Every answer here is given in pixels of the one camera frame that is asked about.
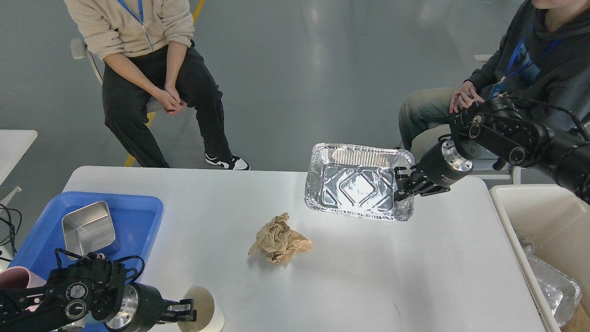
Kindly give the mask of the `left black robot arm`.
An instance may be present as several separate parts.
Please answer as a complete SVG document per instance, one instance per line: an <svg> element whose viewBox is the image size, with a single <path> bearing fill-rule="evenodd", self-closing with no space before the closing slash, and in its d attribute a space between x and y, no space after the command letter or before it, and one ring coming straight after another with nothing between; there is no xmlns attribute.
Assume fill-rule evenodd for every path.
<svg viewBox="0 0 590 332"><path fill-rule="evenodd" d="M57 267L46 284L1 290L3 332L51 332L90 314L110 332L147 332L155 325L194 323L194 300L165 300L158 289L140 284L145 267L126 267L135 255L109 259L90 252L55 250Z"/></svg>

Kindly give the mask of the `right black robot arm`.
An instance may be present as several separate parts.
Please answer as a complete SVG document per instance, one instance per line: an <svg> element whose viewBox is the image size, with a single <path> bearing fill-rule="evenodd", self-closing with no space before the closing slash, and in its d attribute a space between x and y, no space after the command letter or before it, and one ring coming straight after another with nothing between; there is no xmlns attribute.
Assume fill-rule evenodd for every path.
<svg viewBox="0 0 590 332"><path fill-rule="evenodd" d="M471 174L473 162L486 149L497 157L493 168L506 164L533 168L584 202L590 195L590 146L587 124L565 112L574 126L552 130L545 124L522 119L513 101L502 94L475 102L449 120L449 132L409 168L395 168L394 201L448 192L450 186Z"/></svg>

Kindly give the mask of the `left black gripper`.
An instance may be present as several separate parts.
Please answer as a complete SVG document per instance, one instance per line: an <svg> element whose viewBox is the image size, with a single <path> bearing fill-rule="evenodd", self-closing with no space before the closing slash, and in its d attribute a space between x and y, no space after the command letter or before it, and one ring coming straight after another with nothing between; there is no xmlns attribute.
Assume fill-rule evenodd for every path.
<svg viewBox="0 0 590 332"><path fill-rule="evenodd" d="M110 332L147 332L159 323L196 322L194 300L164 300L153 286L130 283L124 286L120 309L104 322Z"/></svg>

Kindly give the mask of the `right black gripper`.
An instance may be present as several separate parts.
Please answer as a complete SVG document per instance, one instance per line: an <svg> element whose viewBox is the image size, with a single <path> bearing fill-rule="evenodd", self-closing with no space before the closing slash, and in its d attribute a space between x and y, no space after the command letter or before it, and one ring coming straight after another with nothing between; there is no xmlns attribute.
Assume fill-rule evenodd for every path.
<svg viewBox="0 0 590 332"><path fill-rule="evenodd" d="M415 159L416 167L394 168L395 202L449 192L451 185L473 171L472 160L459 153L454 140L438 140L429 149L425 142L415 143Z"/></svg>

